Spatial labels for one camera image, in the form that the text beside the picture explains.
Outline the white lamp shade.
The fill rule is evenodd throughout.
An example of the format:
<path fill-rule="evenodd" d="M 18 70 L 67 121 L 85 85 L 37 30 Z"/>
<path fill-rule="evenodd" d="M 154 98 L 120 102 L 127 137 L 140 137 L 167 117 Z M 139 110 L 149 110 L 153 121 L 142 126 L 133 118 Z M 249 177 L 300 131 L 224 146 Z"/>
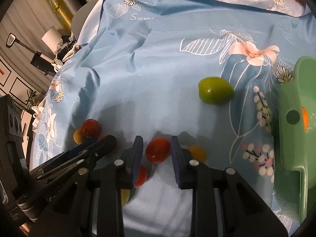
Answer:
<path fill-rule="evenodd" d="M 55 27 L 51 27 L 45 34 L 42 36 L 41 40 L 44 44 L 55 54 L 57 51 L 57 46 L 62 39 L 62 35 L 57 31 Z"/>

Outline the yellow patterned curtain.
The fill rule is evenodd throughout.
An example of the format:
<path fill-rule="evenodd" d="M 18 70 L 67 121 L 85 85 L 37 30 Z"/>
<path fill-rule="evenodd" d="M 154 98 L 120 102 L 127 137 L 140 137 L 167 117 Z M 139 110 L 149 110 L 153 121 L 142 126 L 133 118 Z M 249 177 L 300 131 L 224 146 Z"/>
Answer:
<path fill-rule="evenodd" d="M 48 3 L 51 12 L 54 14 L 55 18 L 68 32 L 71 31 L 71 20 L 73 14 L 68 9 L 66 3 L 63 0 L 45 0 Z"/>

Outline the green round fruit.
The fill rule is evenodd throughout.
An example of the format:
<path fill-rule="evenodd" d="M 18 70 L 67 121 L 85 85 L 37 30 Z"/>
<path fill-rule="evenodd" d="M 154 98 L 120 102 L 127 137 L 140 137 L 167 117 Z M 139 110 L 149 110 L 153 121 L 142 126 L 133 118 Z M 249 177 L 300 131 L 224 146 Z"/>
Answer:
<path fill-rule="evenodd" d="M 199 98 L 206 104 L 218 105 L 229 102 L 234 94 L 231 84 L 219 77 L 207 77 L 198 83 Z"/>

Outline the yellow small fruit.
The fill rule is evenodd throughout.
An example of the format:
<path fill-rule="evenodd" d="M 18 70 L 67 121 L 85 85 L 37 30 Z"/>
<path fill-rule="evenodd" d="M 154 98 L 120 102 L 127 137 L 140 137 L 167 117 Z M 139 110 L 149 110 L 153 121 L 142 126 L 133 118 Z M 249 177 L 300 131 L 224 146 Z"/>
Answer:
<path fill-rule="evenodd" d="M 73 140 L 76 144 L 82 144 L 86 142 L 87 138 L 84 136 L 81 128 L 78 128 L 77 130 L 75 130 L 73 134 Z"/>
<path fill-rule="evenodd" d="M 202 163 L 206 163 L 207 154 L 200 146 L 190 146 L 187 147 L 187 150 L 190 152 L 193 159 L 198 160 Z"/>

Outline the yellow lemon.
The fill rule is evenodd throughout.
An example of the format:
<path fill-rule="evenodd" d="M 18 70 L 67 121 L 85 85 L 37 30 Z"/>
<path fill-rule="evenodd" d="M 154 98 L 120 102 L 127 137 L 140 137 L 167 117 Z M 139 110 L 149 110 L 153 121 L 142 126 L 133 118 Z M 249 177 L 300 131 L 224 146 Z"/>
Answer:
<path fill-rule="evenodd" d="M 127 205 L 129 202 L 133 200 L 134 196 L 137 194 L 137 191 L 138 190 L 136 188 L 133 188 L 131 190 L 129 189 L 120 190 L 122 207 Z"/>

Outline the red tomato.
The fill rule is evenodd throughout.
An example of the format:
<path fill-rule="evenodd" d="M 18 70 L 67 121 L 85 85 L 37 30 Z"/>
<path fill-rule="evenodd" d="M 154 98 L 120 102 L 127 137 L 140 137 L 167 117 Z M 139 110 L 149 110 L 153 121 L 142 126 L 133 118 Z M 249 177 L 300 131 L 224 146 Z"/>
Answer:
<path fill-rule="evenodd" d="M 164 137 L 151 140 L 145 150 L 146 158 L 153 164 L 163 163 L 170 155 L 170 143 Z"/>
<path fill-rule="evenodd" d="M 138 179 L 134 187 L 139 188 L 140 186 L 142 186 L 146 182 L 147 177 L 148 177 L 147 170 L 145 166 L 141 165 L 139 168 Z"/>
<path fill-rule="evenodd" d="M 81 126 L 82 133 L 86 138 L 97 137 L 101 131 L 101 127 L 97 120 L 87 119 Z"/>

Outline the large orange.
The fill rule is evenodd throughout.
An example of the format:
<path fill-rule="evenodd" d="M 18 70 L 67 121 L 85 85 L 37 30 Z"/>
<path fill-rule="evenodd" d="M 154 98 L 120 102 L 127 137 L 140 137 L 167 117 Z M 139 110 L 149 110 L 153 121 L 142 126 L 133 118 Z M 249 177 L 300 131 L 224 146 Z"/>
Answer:
<path fill-rule="evenodd" d="M 302 116 L 303 116 L 303 125 L 304 125 L 304 132 L 307 132 L 308 125 L 309 125 L 309 116 L 306 108 L 302 107 Z"/>

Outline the light blue floral cloth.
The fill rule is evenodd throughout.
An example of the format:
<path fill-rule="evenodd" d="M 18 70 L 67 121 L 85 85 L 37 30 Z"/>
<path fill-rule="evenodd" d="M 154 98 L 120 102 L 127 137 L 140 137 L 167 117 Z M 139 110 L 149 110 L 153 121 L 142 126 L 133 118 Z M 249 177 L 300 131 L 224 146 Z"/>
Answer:
<path fill-rule="evenodd" d="M 207 165 L 233 167 L 289 233 L 299 223 L 274 190 L 278 90 L 298 58 L 315 56 L 315 17 L 292 0 L 99 0 L 81 49 L 53 78 L 38 118 L 31 168 L 75 146 L 89 118 L 120 150 L 137 135 L 178 136 L 200 146 Z M 227 80 L 233 98 L 199 98 L 207 77 Z"/>

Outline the green plastic bowl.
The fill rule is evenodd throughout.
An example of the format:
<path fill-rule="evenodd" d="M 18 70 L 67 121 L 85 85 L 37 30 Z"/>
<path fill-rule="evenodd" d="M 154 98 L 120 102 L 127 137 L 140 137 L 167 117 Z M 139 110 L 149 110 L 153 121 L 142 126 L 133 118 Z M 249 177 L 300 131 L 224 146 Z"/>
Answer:
<path fill-rule="evenodd" d="M 302 107 L 309 116 L 304 132 Z M 315 204 L 315 58 L 301 57 L 279 89 L 275 189 L 285 214 L 302 223 Z"/>

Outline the small orange mandarin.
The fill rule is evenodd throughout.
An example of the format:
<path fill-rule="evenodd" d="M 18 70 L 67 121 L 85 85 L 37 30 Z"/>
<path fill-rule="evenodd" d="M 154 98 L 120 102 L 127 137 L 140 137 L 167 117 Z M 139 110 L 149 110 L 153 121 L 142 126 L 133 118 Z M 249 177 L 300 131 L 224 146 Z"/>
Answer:
<path fill-rule="evenodd" d="M 101 151 L 105 153 L 112 153 L 116 150 L 117 141 L 113 135 L 103 134 L 98 137 Z"/>

